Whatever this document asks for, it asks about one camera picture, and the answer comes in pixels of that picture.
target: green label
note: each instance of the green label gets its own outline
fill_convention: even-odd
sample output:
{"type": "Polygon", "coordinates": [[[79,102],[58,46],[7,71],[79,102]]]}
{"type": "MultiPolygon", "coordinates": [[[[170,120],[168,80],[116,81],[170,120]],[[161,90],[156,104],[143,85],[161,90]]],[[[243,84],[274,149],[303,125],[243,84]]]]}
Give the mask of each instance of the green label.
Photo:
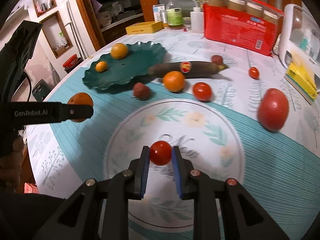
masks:
{"type": "Polygon", "coordinates": [[[168,24],[171,26],[182,25],[181,8],[168,9],[168,24]]]}

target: blue label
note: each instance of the blue label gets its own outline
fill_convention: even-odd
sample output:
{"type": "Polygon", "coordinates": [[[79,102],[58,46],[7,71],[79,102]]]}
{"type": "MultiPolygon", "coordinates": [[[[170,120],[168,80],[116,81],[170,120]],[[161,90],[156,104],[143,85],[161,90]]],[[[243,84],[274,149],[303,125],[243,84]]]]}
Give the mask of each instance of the blue label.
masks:
{"type": "Polygon", "coordinates": [[[256,23],[260,23],[261,20],[259,20],[258,18],[255,18],[255,17],[251,17],[250,20],[256,22],[256,23]]]}

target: orange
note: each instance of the orange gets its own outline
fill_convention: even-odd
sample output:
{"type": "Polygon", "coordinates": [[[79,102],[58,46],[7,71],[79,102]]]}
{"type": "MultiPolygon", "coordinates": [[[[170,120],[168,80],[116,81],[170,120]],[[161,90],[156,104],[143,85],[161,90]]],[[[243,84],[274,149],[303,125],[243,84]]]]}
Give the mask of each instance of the orange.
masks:
{"type": "MultiPolygon", "coordinates": [[[[93,107],[93,100],[87,93],[77,93],[72,96],[68,105],[89,105],[93,107]]],[[[85,119],[74,119],[73,122],[83,122],[85,119]]]]}
{"type": "Polygon", "coordinates": [[[100,61],[97,65],[96,65],[96,71],[97,72],[103,72],[107,69],[108,64],[105,61],[100,61]]]}
{"type": "Polygon", "coordinates": [[[116,43],[112,46],[110,55],[114,59],[123,59],[128,54],[128,47],[123,43],[116,43]]]}
{"type": "Polygon", "coordinates": [[[171,92],[178,92],[184,88],[185,76],[180,71],[171,71],[164,75],[162,83],[171,92]]]}

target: round plate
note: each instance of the round plate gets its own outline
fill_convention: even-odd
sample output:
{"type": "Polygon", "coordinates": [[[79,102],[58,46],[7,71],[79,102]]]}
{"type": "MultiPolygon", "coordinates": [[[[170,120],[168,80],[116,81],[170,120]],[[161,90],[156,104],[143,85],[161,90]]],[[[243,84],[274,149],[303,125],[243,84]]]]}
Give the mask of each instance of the round plate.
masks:
{"type": "Polygon", "coordinates": [[[107,90],[114,84],[127,84],[136,76],[147,75],[148,68],[154,64],[162,63],[166,54],[161,44],[152,41],[147,43],[139,41],[132,45],[126,45],[129,50],[127,57],[113,59],[108,53],[92,62],[90,68],[84,72],[83,83],[88,88],[95,88],[97,91],[107,90]],[[101,61],[108,63],[108,70],[99,73],[95,67],[101,61]]]}
{"type": "MultiPolygon", "coordinates": [[[[130,114],[114,131],[104,159],[110,179],[140,157],[142,147],[158,140],[179,146],[183,158],[211,178],[243,183],[244,152],[239,136],[221,113],[185,99],[161,100],[130,114]]],[[[142,201],[129,202],[129,219],[145,228],[182,232],[193,227],[193,201],[180,200],[171,162],[150,163],[142,201]]]]}

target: teal placemat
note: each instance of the teal placemat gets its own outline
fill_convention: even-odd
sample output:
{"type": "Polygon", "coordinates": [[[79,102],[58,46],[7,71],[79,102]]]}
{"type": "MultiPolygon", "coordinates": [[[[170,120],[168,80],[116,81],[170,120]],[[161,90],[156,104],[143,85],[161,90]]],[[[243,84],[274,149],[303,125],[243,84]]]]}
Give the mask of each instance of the teal placemat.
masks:
{"type": "MultiPolygon", "coordinates": [[[[103,180],[103,155],[119,123],[139,107],[169,98],[193,99],[174,94],[162,85],[149,83],[154,92],[148,101],[132,99],[132,91],[100,94],[82,83],[84,68],[77,70],[49,101],[66,103],[79,92],[94,101],[94,115],[82,123],[66,121],[51,128],[66,158],[82,181],[103,180]]],[[[245,152],[244,187],[263,206],[291,239],[300,239],[320,210],[320,159],[281,133],[270,133],[243,114],[208,103],[233,124],[245,152]]],[[[191,232],[161,233],[130,222],[130,227],[148,239],[191,239],[191,232]]]]}

